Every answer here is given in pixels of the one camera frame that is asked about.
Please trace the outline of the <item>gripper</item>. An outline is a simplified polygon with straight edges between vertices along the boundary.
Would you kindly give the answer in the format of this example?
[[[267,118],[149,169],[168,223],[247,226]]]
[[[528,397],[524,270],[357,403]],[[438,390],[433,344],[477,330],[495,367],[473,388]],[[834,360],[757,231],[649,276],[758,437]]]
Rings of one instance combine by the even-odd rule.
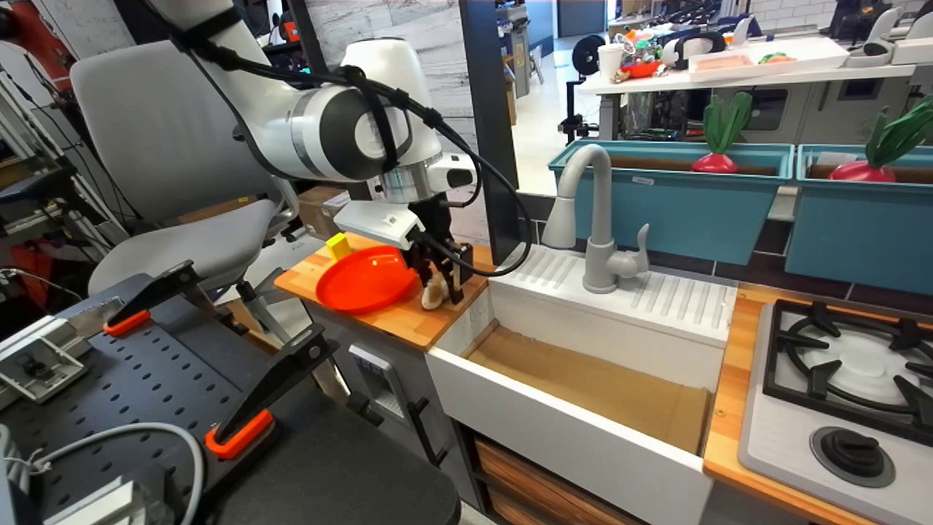
[[[474,273],[454,259],[471,266],[474,254],[473,246],[470,243],[461,244],[454,241],[450,232],[452,212],[450,212],[448,206],[446,192],[416,202],[415,215],[422,222],[424,233],[417,235],[416,242],[412,242],[410,248],[405,250],[406,265],[416,272],[423,289],[429,288],[434,275],[440,272],[448,287],[450,302],[453,305],[458,305],[464,299],[464,282],[469,281]],[[434,243],[443,246],[443,249],[452,253],[454,258],[445,255],[440,250],[437,250],[436,253],[434,245],[423,240],[423,237],[433,239]]]

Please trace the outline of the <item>white fluffy object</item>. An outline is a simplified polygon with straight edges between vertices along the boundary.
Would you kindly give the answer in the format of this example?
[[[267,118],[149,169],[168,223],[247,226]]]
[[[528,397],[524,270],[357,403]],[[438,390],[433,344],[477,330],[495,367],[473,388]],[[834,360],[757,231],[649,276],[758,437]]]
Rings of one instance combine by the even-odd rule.
[[[422,309],[434,311],[440,308],[450,298],[450,290],[446,280],[440,273],[434,273],[429,283],[424,286],[422,294]]]

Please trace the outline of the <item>orange plate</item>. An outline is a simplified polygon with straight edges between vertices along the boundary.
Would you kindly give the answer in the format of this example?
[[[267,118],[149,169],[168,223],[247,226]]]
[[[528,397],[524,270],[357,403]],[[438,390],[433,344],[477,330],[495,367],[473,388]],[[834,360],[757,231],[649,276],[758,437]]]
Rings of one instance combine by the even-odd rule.
[[[419,283],[399,249],[374,246],[337,260],[316,284],[318,303],[333,311],[361,316],[404,299]]]

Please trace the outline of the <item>cardboard box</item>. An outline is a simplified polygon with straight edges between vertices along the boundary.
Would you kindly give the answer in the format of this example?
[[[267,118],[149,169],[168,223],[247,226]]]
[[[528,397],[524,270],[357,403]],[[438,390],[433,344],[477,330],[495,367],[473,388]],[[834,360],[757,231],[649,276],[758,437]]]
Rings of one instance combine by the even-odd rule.
[[[299,195],[300,219],[310,235],[327,241],[344,232],[335,217],[350,200],[350,193],[343,188],[315,186]]]

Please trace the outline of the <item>grey toy tap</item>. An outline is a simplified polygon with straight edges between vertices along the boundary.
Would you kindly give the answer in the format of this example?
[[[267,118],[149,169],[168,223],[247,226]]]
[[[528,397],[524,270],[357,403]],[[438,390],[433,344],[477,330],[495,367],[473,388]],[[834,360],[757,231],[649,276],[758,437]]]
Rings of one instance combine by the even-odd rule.
[[[649,271],[649,224],[644,224],[637,233],[636,245],[639,249],[636,252],[617,250],[611,226],[611,159],[602,146],[584,145],[567,160],[541,243],[553,249],[573,248],[576,239],[576,196],[586,168],[593,169],[593,205],[582,285],[594,295],[608,295],[619,288],[620,280],[633,279]]]

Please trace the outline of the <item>white toy sink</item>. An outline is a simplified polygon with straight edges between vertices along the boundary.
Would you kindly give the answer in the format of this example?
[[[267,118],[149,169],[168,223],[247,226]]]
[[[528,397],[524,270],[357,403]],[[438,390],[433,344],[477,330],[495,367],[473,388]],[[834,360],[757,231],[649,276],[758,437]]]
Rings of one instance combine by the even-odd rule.
[[[650,271],[608,295],[533,246],[426,353],[444,412],[650,525],[699,525],[736,283]]]

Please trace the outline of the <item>toy kitchen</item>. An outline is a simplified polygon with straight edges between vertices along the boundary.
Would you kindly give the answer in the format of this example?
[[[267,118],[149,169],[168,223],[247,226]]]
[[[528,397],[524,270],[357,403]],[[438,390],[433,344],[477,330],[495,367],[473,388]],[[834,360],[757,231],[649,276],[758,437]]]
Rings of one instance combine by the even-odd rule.
[[[810,147],[736,144],[732,175],[693,172],[703,143],[588,141],[550,167],[540,243],[501,278],[424,311],[323,304],[320,250],[277,280],[354,334],[341,369],[394,410],[426,402],[521,459],[652,525],[698,525],[714,479],[777,499],[933,525],[933,320],[837,298],[744,297],[780,189],[803,183],[789,271],[933,293],[933,179],[800,175]]]

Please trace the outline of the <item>wooden drawer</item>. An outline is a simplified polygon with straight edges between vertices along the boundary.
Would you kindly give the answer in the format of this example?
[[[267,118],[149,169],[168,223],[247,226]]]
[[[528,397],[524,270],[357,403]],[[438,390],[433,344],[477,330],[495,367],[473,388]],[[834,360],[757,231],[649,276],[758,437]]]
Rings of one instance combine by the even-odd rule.
[[[649,525],[483,437],[477,479],[494,514],[511,525]]]

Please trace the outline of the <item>teal planter box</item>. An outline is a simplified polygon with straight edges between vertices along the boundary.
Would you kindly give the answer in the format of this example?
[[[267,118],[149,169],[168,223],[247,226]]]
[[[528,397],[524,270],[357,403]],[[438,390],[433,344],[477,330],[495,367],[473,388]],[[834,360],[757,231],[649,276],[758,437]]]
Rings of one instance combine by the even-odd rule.
[[[857,145],[799,145],[787,273],[933,295],[933,146],[891,164],[896,182],[834,182],[827,154]]]
[[[612,166],[611,226],[618,246],[636,248],[649,224],[647,249],[687,258],[746,265],[778,189],[789,184],[791,145],[739,144],[727,155],[737,174],[691,171],[708,153],[689,142],[596,141],[570,143],[550,161],[559,182],[567,160],[584,145],[600,145]],[[592,228],[593,169],[586,168],[576,196],[576,239]]]

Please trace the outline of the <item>white paper cup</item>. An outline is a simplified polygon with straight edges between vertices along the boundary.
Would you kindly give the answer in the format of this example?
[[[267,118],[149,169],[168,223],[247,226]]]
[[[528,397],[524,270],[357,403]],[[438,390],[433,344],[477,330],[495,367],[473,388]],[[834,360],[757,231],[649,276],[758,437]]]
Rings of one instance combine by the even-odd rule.
[[[620,82],[620,70],[627,55],[625,44],[608,43],[598,47],[598,72],[610,85]]]

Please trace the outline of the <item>grey office chair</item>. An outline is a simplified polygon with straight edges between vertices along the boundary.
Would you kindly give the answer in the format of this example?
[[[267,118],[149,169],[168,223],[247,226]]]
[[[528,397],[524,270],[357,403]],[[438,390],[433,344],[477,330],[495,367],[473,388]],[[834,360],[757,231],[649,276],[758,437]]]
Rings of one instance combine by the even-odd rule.
[[[269,336],[273,278],[246,278],[299,219],[299,196],[234,137],[235,117],[189,56],[163,40],[77,61],[74,94],[102,166],[154,230],[117,243],[97,264],[90,295],[190,260],[204,292],[233,286]]]

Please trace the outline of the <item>toy radish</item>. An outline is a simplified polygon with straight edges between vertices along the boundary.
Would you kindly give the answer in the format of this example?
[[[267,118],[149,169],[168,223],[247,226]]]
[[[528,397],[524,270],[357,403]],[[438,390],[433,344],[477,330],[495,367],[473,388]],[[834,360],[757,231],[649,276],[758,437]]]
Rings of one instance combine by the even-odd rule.
[[[739,92],[724,101],[713,94],[703,111],[703,132],[708,153],[691,166],[691,171],[713,174],[737,174],[738,166],[727,155],[751,117],[753,97]]]
[[[836,182],[896,182],[889,164],[926,140],[933,129],[933,94],[924,96],[910,111],[889,122],[886,110],[878,114],[865,145],[865,160],[840,164],[827,177]]]

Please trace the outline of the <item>white tray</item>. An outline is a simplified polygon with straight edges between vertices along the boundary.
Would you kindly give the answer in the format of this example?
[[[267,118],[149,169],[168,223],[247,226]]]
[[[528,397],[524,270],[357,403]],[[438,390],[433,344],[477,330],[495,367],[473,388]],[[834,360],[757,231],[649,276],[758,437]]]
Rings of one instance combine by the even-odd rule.
[[[783,53],[757,58],[743,51],[720,51],[691,58],[687,72],[692,81],[753,79],[794,70],[799,60]]]

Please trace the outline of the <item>white table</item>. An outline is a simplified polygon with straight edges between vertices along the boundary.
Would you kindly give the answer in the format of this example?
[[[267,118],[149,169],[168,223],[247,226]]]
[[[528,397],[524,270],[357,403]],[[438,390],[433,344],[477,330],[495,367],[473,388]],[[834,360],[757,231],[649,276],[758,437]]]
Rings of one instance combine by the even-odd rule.
[[[866,66],[853,66],[848,63],[849,51],[826,37],[762,41],[742,44],[731,51],[703,55],[697,60],[708,62],[717,61],[721,57],[746,56],[757,61],[770,51],[786,51],[796,57],[795,61],[753,64],[739,69],[716,71],[697,71],[695,63],[691,63],[684,71],[666,72],[646,79],[627,79],[617,84],[594,74],[582,83],[580,89],[583,93],[600,97],[600,137],[603,140],[615,140],[619,136],[617,120],[621,96],[624,94],[752,88],[861,79],[910,79],[917,66],[933,64],[933,36],[895,41],[889,46],[889,58],[870,57]]]

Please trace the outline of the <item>grey metal bracket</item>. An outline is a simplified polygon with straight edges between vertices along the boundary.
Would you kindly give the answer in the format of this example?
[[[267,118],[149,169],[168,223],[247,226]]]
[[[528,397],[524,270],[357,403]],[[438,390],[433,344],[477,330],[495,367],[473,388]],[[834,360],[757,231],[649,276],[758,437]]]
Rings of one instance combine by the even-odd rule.
[[[80,358],[90,350],[77,328],[54,316],[0,341],[0,410],[17,400],[49,402],[89,369]]]

